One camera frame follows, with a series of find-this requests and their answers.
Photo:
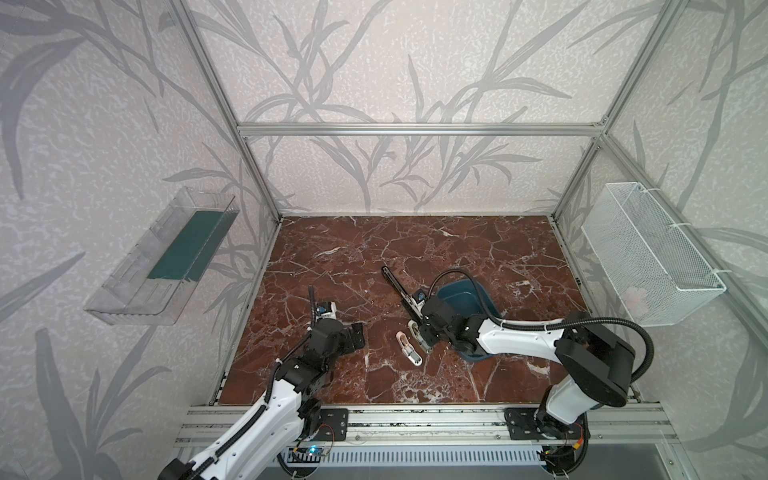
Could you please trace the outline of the beige stapler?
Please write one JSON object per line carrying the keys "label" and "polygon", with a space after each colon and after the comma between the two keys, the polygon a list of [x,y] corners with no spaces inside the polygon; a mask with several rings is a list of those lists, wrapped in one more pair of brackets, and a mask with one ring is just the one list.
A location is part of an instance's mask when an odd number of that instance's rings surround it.
{"label": "beige stapler", "polygon": [[426,340],[421,335],[418,323],[416,321],[410,320],[408,322],[408,329],[410,331],[411,336],[418,343],[421,350],[425,354],[429,355],[432,352],[432,347],[427,344]]}

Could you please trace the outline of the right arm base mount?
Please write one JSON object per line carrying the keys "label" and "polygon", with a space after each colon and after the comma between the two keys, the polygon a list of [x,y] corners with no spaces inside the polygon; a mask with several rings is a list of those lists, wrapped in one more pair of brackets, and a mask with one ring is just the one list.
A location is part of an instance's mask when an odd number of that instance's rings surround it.
{"label": "right arm base mount", "polygon": [[573,444],[590,437],[586,414],[574,423],[564,424],[539,413],[537,407],[509,407],[503,411],[503,419],[511,440]]}

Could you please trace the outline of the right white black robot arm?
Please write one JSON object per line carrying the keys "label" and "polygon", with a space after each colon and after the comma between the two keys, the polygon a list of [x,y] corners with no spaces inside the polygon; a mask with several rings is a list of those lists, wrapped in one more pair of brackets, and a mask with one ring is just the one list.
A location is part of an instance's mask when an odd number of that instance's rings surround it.
{"label": "right white black robot arm", "polygon": [[461,276],[403,296],[417,341],[445,342],[468,360],[517,355],[559,364],[564,379],[545,391],[531,416],[532,429],[546,437],[567,433],[594,408],[625,406],[631,384],[652,365],[653,340],[630,320],[579,311],[546,321],[506,319],[471,274]]}

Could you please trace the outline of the black stapler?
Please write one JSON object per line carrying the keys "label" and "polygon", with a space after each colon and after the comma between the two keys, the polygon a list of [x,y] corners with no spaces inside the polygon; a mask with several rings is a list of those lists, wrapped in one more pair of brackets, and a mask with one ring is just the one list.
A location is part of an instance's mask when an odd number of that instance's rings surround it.
{"label": "black stapler", "polygon": [[395,289],[396,293],[400,296],[401,303],[405,308],[406,312],[411,317],[411,319],[415,322],[420,322],[422,320],[421,311],[417,306],[417,303],[415,302],[413,297],[408,294],[408,292],[405,290],[405,288],[402,286],[400,281],[396,278],[396,276],[393,274],[393,272],[388,266],[383,265],[381,267],[381,272],[384,278],[387,280],[387,282]]}

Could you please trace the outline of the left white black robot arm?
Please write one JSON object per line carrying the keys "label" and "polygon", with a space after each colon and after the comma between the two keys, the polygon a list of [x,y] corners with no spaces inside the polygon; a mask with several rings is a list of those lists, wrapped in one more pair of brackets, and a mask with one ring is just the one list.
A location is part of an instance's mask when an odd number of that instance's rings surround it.
{"label": "left white black robot arm", "polygon": [[276,362],[264,394],[191,460],[171,460],[160,479],[255,479],[289,445],[317,433],[316,393],[330,382],[336,361],[362,349],[365,339],[362,323],[342,323],[334,302],[318,303],[312,286],[308,293],[307,333]]}

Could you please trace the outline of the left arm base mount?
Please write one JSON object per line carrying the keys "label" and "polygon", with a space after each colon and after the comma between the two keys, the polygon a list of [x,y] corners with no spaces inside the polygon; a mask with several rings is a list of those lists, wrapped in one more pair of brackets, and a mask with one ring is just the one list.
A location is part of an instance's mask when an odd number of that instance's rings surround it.
{"label": "left arm base mount", "polygon": [[347,408],[321,408],[305,420],[301,439],[315,442],[344,441],[349,427]]}

